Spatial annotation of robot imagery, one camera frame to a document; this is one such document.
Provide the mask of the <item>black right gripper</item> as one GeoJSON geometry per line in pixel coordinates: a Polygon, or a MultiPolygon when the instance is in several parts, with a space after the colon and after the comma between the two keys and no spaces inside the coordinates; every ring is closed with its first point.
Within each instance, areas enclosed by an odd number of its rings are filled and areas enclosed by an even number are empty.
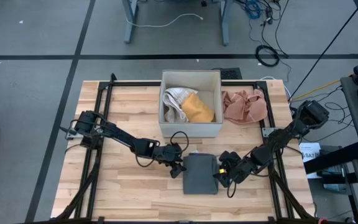
{"type": "Polygon", "coordinates": [[[257,165],[249,157],[243,157],[232,151],[224,151],[219,161],[222,162],[222,168],[225,173],[214,174],[213,177],[219,181],[224,187],[228,188],[231,184],[231,180],[236,184],[243,182],[253,171],[257,170],[257,165]]]}

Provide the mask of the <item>black metal beam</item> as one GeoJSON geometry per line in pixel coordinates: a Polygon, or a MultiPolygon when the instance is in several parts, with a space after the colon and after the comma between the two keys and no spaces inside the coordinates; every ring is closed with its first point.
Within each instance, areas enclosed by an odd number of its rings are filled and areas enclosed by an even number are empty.
{"type": "Polygon", "coordinates": [[[329,167],[345,164],[358,159],[358,142],[339,148],[328,154],[320,154],[319,157],[304,163],[305,171],[311,174],[329,167]]]}

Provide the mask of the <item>salmon pink towel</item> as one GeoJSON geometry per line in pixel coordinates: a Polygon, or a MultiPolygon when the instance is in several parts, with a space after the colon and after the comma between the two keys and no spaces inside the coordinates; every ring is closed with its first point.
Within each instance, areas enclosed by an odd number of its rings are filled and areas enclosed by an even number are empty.
{"type": "Polygon", "coordinates": [[[259,89],[252,93],[245,90],[222,91],[224,118],[235,124],[256,123],[268,115],[264,94],[259,89]]]}

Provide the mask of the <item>yellow towel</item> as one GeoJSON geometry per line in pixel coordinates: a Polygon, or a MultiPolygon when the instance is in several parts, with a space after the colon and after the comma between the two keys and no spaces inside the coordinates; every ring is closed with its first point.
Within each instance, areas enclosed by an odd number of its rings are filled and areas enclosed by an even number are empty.
{"type": "Polygon", "coordinates": [[[191,93],[181,105],[191,123],[211,123],[214,119],[214,111],[196,93],[191,93]]]}

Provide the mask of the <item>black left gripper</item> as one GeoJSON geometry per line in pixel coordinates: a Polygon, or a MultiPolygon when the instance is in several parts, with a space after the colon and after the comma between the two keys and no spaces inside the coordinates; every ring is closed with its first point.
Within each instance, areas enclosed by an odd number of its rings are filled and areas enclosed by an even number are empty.
{"type": "MultiPolygon", "coordinates": [[[[182,162],[182,153],[180,145],[177,142],[171,142],[166,146],[156,147],[154,149],[154,159],[160,164],[170,165],[174,162],[182,162]]],[[[175,179],[183,171],[186,171],[186,167],[183,167],[181,164],[173,165],[170,171],[171,178],[175,179]]]]}

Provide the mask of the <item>grey waffle towel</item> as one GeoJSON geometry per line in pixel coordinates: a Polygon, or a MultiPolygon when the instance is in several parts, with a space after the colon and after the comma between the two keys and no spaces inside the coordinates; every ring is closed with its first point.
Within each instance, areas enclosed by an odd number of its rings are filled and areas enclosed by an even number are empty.
{"type": "Polygon", "coordinates": [[[218,180],[214,174],[219,166],[213,154],[190,153],[183,158],[183,193],[187,195],[216,195],[218,180]]]}

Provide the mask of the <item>white printed paper sheet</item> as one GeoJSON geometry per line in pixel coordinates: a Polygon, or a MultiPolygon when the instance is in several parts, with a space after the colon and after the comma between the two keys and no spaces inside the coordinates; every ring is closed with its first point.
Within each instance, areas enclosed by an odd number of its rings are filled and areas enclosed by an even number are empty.
{"type": "Polygon", "coordinates": [[[321,147],[317,142],[303,142],[299,145],[303,156],[303,162],[306,163],[319,157],[321,147]]]}

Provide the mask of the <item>white plaid towel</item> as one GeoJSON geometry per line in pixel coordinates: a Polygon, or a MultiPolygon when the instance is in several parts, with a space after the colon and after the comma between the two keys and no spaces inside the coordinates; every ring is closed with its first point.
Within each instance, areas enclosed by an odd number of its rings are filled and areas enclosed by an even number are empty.
{"type": "Polygon", "coordinates": [[[188,118],[181,106],[192,93],[197,94],[197,92],[194,89],[184,87],[167,88],[164,90],[162,102],[168,109],[164,114],[166,122],[187,123],[188,118]]]}

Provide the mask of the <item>grey desk leg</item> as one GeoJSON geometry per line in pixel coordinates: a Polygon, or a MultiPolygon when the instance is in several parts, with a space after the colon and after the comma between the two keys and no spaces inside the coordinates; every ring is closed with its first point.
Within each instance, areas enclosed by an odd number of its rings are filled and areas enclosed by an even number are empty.
{"type": "Polygon", "coordinates": [[[124,12],[126,15],[126,31],[124,33],[124,43],[131,43],[132,33],[135,29],[135,23],[137,20],[137,11],[138,11],[138,0],[122,0],[122,5],[124,7],[124,12]]]}
{"type": "Polygon", "coordinates": [[[234,0],[220,0],[219,13],[224,47],[229,45],[229,19],[233,1],[234,0]]]}

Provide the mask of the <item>black floor grille mat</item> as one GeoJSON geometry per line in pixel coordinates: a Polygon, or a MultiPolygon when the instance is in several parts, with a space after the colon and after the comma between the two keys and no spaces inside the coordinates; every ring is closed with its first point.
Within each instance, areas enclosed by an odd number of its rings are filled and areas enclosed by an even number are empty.
{"type": "Polygon", "coordinates": [[[240,68],[213,68],[219,70],[222,80],[242,80],[240,68]]]}

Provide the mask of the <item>beige fabric storage box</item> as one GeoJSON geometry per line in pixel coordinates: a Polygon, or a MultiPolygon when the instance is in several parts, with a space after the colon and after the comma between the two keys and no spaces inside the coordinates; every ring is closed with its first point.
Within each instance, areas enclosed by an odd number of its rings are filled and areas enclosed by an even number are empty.
{"type": "Polygon", "coordinates": [[[223,126],[221,98],[221,72],[219,70],[164,70],[160,84],[158,123],[164,137],[177,131],[185,132],[190,138],[215,138],[223,126]],[[185,87],[197,91],[199,99],[214,111],[210,123],[170,123],[164,114],[163,92],[168,88],[185,87]]]}

